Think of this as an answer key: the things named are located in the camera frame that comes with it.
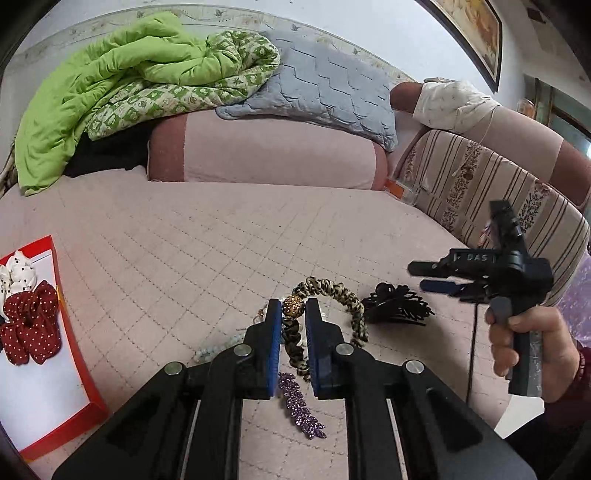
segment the metal screw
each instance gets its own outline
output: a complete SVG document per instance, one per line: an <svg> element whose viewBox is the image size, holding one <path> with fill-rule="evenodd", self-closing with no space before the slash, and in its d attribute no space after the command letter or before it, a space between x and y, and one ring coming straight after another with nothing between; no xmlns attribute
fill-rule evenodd
<svg viewBox="0 0 591 480"><path fill-rule="evenodd" d="M418 360L410 360L406 363L406 369L412 374L420 374L425 370L425 366Z"/></svg>
<svg viewBox="0 0 591 480"><path fill-rule="evenodd" d="M339 355L351 355L355 349L350 343L340 343L336 346L336 352Z"/></svg>
<svg viewBox="0 0 591 480"><path fill-rule="evenodd" d="M252 348L250 345L245 343L240 343L234 347L234 354L237 356L248 356L252 352Z"/></svg>
<svg viewBox="0 0 591 480"><path fill-rule="evenodd" d="M164 373L167 375L178 375L183 371L183 364L181 362L170 362L164 367Z"/></svg>

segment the red polka dot bow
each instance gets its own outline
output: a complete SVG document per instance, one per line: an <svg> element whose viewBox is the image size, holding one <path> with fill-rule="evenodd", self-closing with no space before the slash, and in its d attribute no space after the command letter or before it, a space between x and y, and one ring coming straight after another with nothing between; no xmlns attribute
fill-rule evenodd
<svg viewBox="0 0 591 480"><path fill-rule="evenodd" d="M10 363L24 365L31 356L41 365L60 351L57 308L56 289L45 280L34 291L6 299L4 313L10 322L0 326L0 339Z"/></svg>

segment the gray quilted pillow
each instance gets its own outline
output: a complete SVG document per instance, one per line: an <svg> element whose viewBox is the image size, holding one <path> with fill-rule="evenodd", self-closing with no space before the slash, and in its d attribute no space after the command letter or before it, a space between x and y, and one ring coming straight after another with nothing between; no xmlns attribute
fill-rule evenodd
<svg viewBox="0 0 591 480"><path fill-rule="evenodd" d="M291 33L264 34L280 50L281 65L242 103L221 106L226 120L278 115L346 130L390 152L397 144L388 76L351 55Z"/></svg>

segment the black cloth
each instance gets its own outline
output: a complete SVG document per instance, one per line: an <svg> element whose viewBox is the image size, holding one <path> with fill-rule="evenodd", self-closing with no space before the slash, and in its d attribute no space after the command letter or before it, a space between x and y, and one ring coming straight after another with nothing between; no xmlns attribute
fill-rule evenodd
<svg viewBox="0 0 591 480"><path fill-rule="evenodd" d="M505 440L538 480L579 480L591 478L590 433L591 423L558 429L542 414Z"/></svg>
<svg viewBox="0 0 591 480"><path fill-rule="evenodd" d="M64 175L78 177L115 168L131 170L138 165L145 167L148 164L148 141L152 130L160 122L161 119L142 122L94 142L84 132Z"/></svg>

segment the finger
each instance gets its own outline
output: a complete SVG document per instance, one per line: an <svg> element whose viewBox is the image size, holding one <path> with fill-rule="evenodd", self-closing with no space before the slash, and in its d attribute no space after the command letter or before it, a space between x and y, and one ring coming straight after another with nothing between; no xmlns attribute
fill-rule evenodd
<svg viewBox="0 0 591 480"><path fill-rule="evenodd" d="M513 343L513 332L507 327L503 327L496 323L489 327L488 339L493 345L511 346Z"/></svg>
<svg viewBox="0 0 591 480"><path fill-rule="evenodd" d="M492 370L493 370L493 372L495 373L495 375L497 377L506 377L507 374L509 373L509 368L508 367L505 367L503 365L499 365L496 362L493 365Z"/></svg>
<svg viewBox="0 0 591 480"><path fill-rule="evenodd" d="M486 309L486 313L484 315L484 320L489 325L492 325L492 324L494 324L496 322L496 320L495 320L495 314L493 313L493 311L492 311L492 309L490 307L488 307Z"/></svg>
<svg viewBox="0 0 591 480"><path fill-rule="evenodd" d="M499 369L508 369L517 365L519 361L519 354L512 348L506 346L492 345L492 357L495 363L499 365Z"/></svg>
<svg viewBox="0 0 591 480"><path fill-rule="evenodd" d="M566 328L560 311L554 307L533 307L508 321L514 332L525 333L532 330L540 332L559 332Z"/></svg>

